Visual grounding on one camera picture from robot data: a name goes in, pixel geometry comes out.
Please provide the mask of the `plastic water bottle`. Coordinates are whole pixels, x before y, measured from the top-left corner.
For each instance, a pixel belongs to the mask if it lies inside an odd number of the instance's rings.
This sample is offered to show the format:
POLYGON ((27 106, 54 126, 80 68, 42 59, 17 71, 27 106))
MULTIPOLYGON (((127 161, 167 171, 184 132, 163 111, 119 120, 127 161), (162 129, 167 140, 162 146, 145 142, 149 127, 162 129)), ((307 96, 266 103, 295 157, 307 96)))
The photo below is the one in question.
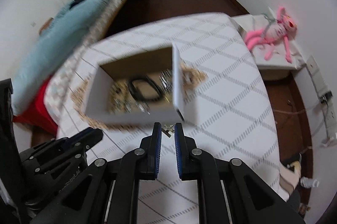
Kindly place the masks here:
POLYGON ((305 189, 317 188, 319 186, 319 181, 317 179, 302 177, 300 179, 300 185, 305 189))

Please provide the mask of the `white power strip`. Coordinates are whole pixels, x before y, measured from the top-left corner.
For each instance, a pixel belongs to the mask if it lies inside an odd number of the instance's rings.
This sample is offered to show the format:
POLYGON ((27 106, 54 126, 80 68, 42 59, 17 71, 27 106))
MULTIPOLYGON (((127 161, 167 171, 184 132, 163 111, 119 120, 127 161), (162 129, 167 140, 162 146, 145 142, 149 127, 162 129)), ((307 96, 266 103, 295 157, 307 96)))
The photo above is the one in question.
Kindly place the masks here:
POLYGON ((313 55, 310 55, 307 59, 306 68, 318 97, 318 105, 321 107, 323 113, 324 126, 326 128, 327 136, 326 139, 322 141, 322 145, 324 147, 336 145, 336 111, 333 104, 334 96, 328 101, 328 103, 321 104, 319 100, 320 96, 325 94, 325 92, 328 92, 330 88, 326 84, 313 55))

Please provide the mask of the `red cloth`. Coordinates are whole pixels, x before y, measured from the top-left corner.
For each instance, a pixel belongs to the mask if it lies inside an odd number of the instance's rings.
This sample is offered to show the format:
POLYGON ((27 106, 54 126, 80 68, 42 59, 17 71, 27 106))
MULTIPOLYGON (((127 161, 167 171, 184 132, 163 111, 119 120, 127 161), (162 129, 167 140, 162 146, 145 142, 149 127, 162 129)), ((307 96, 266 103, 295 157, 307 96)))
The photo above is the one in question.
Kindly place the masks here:
POLYGON ((49 115, 44 104, 46 88, 50 80, 51 77, 44 81, 27 109, 22 114, 15 115, 13 117, 13 121, 16 123, 26 123, 27 125, 40 127, 55 137, 58 125, 49 115))

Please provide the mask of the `pink panther plush toy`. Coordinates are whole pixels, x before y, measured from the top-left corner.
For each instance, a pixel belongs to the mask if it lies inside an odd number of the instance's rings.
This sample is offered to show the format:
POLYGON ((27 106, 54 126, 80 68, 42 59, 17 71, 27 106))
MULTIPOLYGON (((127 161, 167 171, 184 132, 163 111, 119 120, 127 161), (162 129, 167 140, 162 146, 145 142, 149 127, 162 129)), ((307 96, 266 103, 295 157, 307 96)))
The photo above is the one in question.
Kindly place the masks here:
POLYGON ((249 51, 252 51, 257 45, 268 45, 268 51, 265 53, 265 60, 268 61, 274 54, 275 45, 282 42, 285 47, 285 59, 292 63, 289 37, 295 33, 297 25, 293 18, 288 15, 285 7, 280 6, 277 10, 277 17, 265 28, 254 31, 248 31, 245 35, 244 42, 249 51))

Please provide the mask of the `white covered box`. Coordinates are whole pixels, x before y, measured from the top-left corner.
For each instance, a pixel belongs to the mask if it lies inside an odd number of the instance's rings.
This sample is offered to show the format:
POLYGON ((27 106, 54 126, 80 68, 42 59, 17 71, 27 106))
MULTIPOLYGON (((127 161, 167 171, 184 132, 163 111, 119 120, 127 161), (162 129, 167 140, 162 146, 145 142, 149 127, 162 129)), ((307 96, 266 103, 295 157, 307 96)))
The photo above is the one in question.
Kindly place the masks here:
MULTIPOLYGON (((236 28, 242 39, 249 31, 265 28, 272 20, 271 15, 241 15, 231 18, 235 21, 236 28)), ((256 45, 251 54, 260 70, 300 70, 306 65, 302 50, 294 36, 289 37, 289 48, 292 63, 286 60, 286 49, 283 41, 277 41, 275 45, 256 45)))

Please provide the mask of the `teal blanket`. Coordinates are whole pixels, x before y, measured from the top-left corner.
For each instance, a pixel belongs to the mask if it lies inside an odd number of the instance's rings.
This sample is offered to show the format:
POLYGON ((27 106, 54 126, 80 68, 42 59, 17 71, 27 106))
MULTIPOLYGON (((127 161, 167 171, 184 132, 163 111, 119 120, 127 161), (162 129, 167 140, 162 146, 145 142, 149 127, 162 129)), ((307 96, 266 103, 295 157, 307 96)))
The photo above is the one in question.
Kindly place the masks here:
POLYGON ((83 0, 74 7, 67 4, 59 11, 22 60, 12 80, 14 115, 27 109, 43 82, 66 61, 109 1, 83 0))

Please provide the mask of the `white patterned tablecloth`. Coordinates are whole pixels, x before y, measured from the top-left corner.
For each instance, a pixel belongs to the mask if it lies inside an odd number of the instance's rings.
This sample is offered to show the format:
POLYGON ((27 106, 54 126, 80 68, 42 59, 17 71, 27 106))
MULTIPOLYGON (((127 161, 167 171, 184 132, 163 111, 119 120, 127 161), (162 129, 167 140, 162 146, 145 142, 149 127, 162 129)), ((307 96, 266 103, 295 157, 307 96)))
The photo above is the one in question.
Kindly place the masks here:
MULTIPOLYGON (((71 95, 98 64, 171 43, 188 67, 207 75, 186 92, 185 135, 215 158, 241 159, 277 192, 279 145, 270 100, 251 53, 223 13, 156 21, 87 47, 68 85, 56 137, 70 137, 88 127, 74 109, 71 95)), ((87 152, 88 163, 121 158, 139 147, 152 126, 104 129, 102 141, 87 152)), ((138 223, 199 223, 197 183, 179 179, 173 137, 162 138, 158 179, 140 183, 138 223)))

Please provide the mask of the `black charger plug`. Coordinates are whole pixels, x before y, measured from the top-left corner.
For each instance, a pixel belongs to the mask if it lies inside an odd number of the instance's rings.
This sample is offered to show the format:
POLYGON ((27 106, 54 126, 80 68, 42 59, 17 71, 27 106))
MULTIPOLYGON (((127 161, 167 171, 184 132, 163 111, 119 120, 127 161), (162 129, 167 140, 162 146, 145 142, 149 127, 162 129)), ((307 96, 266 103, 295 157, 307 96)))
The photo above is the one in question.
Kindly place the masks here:
POLYGON ((333 97, 332 91, 325 92, 322 96, 320 96, 319 100, 321 104, 328 103, 328 101, 333 97))

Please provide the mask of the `white cardboard box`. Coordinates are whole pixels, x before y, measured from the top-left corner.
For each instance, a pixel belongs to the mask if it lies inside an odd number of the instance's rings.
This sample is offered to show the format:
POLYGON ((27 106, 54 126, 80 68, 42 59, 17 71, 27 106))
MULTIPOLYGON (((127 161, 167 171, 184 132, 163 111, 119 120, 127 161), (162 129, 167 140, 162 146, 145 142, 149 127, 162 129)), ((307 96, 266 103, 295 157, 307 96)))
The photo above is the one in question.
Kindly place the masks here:
POLYGON ((106 125, 184 121, 183 74, 170 44, 100 63, 91 76, 81 110, 106 125))

